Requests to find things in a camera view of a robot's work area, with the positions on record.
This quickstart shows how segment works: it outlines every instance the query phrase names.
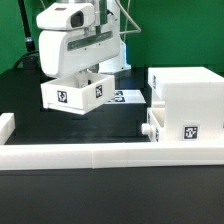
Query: green background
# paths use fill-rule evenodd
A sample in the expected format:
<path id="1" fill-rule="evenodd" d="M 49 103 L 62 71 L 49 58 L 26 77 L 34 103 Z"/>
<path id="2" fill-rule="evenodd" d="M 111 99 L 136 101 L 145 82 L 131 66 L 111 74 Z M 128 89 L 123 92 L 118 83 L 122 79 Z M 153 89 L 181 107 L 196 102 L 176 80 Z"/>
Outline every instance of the green background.
<path id="1" fill-rule="evenodd" d="M 25 4 L 37 46 L 40 30 L 35 20 L 43 8 L 39 0 Z M 0 15 L 2 73 L 26 48 L 17 0 L 1 0 Z M 131 15 L 142 28 L 142 33 L 127 37 L 132 66 L 205 66 L 224 73 L 224 0 L 132 0 Z"/>

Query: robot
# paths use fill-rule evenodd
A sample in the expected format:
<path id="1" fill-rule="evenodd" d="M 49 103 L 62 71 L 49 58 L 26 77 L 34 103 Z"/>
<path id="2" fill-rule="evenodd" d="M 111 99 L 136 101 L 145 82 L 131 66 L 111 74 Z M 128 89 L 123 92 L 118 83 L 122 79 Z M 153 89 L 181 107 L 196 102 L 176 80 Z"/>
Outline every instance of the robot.
<path id="1" fill-rule="evenodd" d="M 107 9 L 107 3 L 116 9 L 116 16 Z M 56 79 L 41 85 L 44 108 L 85 114 L 114 97 L 114 77 L 96 74 L 98 69 L 92 73 L 91 67 L 118 56 L 109 62 L 110 69 L 115 68 L 112 72 L 119 67 L 130 68 L 120 39 L 117 7 L 137 28 L 126 33 L 141 29 L 119 0 L 113 3 L 110 0 L 61 1 L 37 16 L 37 25 L 43 29 L 39 37 L 41 67 L 47 76 Z M 113 65 L 121 57 L 124 66 L 116 68 Z M 65 96 L 64 101 L 60 100 L 61 94 Z"/>

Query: white bin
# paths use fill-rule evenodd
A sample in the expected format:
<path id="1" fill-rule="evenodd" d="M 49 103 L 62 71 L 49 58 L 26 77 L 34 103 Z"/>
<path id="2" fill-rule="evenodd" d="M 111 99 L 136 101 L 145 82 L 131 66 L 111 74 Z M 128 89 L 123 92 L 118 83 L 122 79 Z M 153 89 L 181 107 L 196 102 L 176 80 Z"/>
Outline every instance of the white bin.
<path id="1" fill-rule="evenodd" d="M 89 85 L 81 88 L 80 79 Z M 113 75 L 79 72 L 41 85 L 43 106 L 60 111 L 85 114 L 114 98 Z"/>

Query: white box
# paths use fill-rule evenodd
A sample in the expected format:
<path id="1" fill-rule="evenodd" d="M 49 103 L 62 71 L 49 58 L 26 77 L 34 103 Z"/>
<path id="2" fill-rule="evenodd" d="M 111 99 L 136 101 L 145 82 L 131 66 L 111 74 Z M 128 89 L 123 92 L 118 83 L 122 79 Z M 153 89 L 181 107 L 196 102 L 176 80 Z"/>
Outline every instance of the white box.
<path id="1" fill-rule="evenodd" d="M 224 139 L 224 78 L 203 67 L 149 68 L 151 141 Z"/>
<path id="2" fill-rule="evenodd" d="M 91 84 L 80 88 L 82 77 Z M 113 75 L 80 72 L 46 82 L 41 91 L 44 108 L 85 114 L 114 98 L 115 81 Z"/>

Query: black surface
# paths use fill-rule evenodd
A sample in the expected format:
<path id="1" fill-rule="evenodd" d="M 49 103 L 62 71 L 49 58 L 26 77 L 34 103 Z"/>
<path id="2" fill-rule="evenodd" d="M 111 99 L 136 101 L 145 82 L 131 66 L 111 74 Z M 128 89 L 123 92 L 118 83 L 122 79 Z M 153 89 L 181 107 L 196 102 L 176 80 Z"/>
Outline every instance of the black surface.
<path id="1" fill-rule="evenodd" d="M 143 120 L 143 107 L 107 105 L 85 116 L 45 111 L 39 80 L 38 74 L 22 70 L 0 76 L 2 112 L 16 112 L 17 131 L 10 143 L 40 143 L 45 134 L 45 142 L 59 138 L 59 143 L 142 139 L 136 123 Z M 116 85 L 137 85 L 149 97 L 144 79 L 135 75 L 121 76 Z M 123 129 L 112 130 L 119 122 Z M 52 128 L 60 125 L 63 136 Z M 0 172 L 1 224 L 223 224 L 223 211 L 223 166 Z"/>

